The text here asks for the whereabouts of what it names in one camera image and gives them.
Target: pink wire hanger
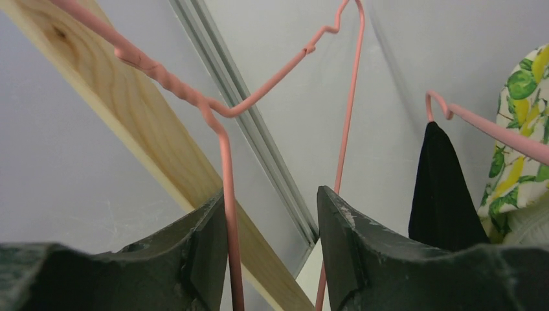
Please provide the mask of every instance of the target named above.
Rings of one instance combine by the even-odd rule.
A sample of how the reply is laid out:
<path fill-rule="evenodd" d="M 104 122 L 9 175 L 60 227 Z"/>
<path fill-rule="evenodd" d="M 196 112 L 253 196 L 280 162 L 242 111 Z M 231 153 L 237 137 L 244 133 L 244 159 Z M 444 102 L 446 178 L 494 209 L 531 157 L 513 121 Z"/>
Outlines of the pink wire hanger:
<path fill-rule="evenodd" d="M 320 40 L 322 35 L 326 32 L 336 34 L 339 32 L 339 25 L 341 19 L 341 13 L 349 0 L 343 0 L 337 14 L 335 16 L 335 26 L 323 26 L 313 37 L 313 39 L 279 72 L 277 72 L 271 79 L 269 79 L 262 87 L 260 87 L 255 93 L 246 98 L 243 102 L 234 106 L 233 108 L 226 107 L 222 103 L 213 98 L 203 96 L 200 92 L 196 91 L 189 85 L 180 81 L 175 75 L 170 73 L 164 68 L 161 63 L 148 57 L 125 37 L 119 34 L 115 29 L 110 27 L 98 19 L 94 14 L 88 11 L 86 8 L 79 5 L 73 0 L 50 0 L 51 3 L 64 10 L 75 20 L 81 22 L 86 27 L 103 37 L 106 41 L 112 44 L 115 48 L 115 55 L 122 62 L 142 71 L 150 78 L 158 81 L 163 88 L 171 91 L 175 96 L 187 101 L 189 104 L 197 107 L 205 122 L 217 133 L 219 138 L 219 146 L 221 149 L 221 161 L 223 167 L 223 194 L 225 197 L 225 216 L 227 219 L 227 240 L 229 249 L 229 270 L 230 270 L 230 287 L 232 294 L 232 307 L 233 310 L 244 310 L 244 297 L 242 286 L 242 272 L 240 266 L 240 249 L 238 243 L 238 223 L 236 216 L 236 203 L 234 198 L 234 182 L 232 175 L 232 159 L 230 153 L 229 136 L 224 127 L 213 116 L 212 109 L 218 112 L 224 117 L 234 118 L 248 110 L 251 106 L 257 103 L 265 94 L 267 94 L 279 81 L 281 81 L 307 54 L 312 53 L 316 48 L 315 44 Z M 357 3 L 360 18 L 361 18 L 361 30 L 359 33 L 359 41 L 357 44 L 357 52 L 355 54 L 355 63 L 353 67 L 353 78 L 351 88 L 349 91 L 347 112 L 345 118 L 345 125 L 343 131 L 343 138 L 341 143 L 341 150 L 339 155 L 339 163 L 337 168 L 336 186 L 335 192 L 339 193 L 341 186 L 341 176 L 343 170 L 343 163 L 346 151 L 346 145 L 348 140 L 350 119 L 352 114 L 353 99 L 356 89 L 356 81 L 358 75 L 358 63 L 360 60 L 362 38 L 364 33 L 364 10 L 360 0 L 355 0 Z M 324 273 L 324 264 L 322 264 L 322 273 L 320 283 L 322 286 L 322 297 L 324 297 L 324 288 L 326 286 L 326 278 Z M 320 304 L 317 302 L 317 310 L 322 309 L 322 300 Z"/>
<path fill-rule="evenodd" d="M 492 136 L 494 139 L 508 145 L 516 151 L 530 157 L 540 163 L 549 165 L 549 146 L 545 144 L 533 141 L 518 133 L 512 132 L 506 128 L 503 128 L 494 122 L 490 122 L 469 110 L 458 106 L 456 104 L 446 105 L 444 98 L 435 91 L 428 91 L 425 94 L 425 105 L 427 107 L 427 119 L 429 122 L 433 122 L 432 109 L 431 109 L 431 97 L 439 103 L 444 117 L 447 120 L 451 120 L 454 114 L 460 116 L 463 120 L 467 121 L 470 125 L 478 128 L 484 133 Z"/>

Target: ironing board cover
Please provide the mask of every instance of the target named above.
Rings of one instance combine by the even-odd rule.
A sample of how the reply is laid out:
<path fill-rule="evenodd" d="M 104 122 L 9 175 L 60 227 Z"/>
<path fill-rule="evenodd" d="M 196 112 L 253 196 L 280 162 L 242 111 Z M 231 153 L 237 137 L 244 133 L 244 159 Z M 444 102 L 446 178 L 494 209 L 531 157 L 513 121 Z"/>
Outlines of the ironing board cover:
<path fill-rule="evenodd" d="M 496 123 L 544 144 L 549 143 L 549 47 L 528 54 L 514 68 L 498 101 Z M 549 166 L 496 141 L 489 181 L 478 209 L 492 242 L 511 231 L 510 213 L 535 205 L 549 189 Z"/>

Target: black garment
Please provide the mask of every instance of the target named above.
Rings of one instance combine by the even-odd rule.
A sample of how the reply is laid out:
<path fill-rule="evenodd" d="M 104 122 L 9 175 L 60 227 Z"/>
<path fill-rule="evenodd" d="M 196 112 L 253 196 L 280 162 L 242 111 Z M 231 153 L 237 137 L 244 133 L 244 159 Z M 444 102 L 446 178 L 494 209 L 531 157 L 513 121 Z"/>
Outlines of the black garment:
<path fill-rule="evenodd" d="M 489 243 L 450 138 L 435 122 L 425 129 L 408 234 L 448 251 Z"/>

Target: white wall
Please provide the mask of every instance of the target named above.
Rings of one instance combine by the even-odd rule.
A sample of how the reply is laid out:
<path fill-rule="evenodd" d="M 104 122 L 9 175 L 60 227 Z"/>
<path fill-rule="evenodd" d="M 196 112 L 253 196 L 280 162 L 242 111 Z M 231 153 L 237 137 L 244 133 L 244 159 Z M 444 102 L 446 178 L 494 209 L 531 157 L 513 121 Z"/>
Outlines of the white wall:
<path fill-rule="evenodd" d="M 332 25 L 340 1 L 205 0 L 249 89 L 257 89 Z M 333 186 L 359 20 L 354 1 L 342 30 L 258 107 L 315 217 L 319 185 Z M 352 206 L 398 233 L 407 222 L 427 118 L 424 96 L 495 120 L 497 98 L 513 67 L 549 41 L 544 0 L 369 0 L 348 155 L 341 189 Z M 472 199 L 480 202 L 493 140 L 459 118 L 436 120 L 460 158 Z M 311 258 L 321 256 L 316 252 Z M 316 290 L 319 264 L 308 273 Z"/>
<path fill-rule="evenodd" d="M 99 1 L 137 46 L 221 99 L 169 2 L 129 2 Z M 4 14 L 0 29 L 0 242 L 116 251 L 184 215 Z M 216 136 L 198 111 L 163 93 L 220 172 Z M 295 272 L 306 245 L 236 121 L 223 124 L 232 139 L 237 199 Z M 247 282 L 245 297 L 249 310 L 267 308 Z M 228 276 L 222 303 L 222 310 L 231 309 Z"/>

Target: yellow lemon pattern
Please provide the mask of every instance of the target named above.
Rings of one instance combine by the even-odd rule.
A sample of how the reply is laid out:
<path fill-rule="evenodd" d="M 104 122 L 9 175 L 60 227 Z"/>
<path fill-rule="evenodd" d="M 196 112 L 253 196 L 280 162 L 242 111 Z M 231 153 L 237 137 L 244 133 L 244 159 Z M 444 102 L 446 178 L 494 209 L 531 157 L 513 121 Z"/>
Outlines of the yellow lemon pattern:
<path fill-rule="evenodd" d="M 549 144 L 549 45 L 532 51 L 514 68 L 499 96 L 496 123 Z M 500 237 L 510 231 L 507 215 L 537 203 L 549 190 L 549 167 L 495 143 L 478 215 Z"/>

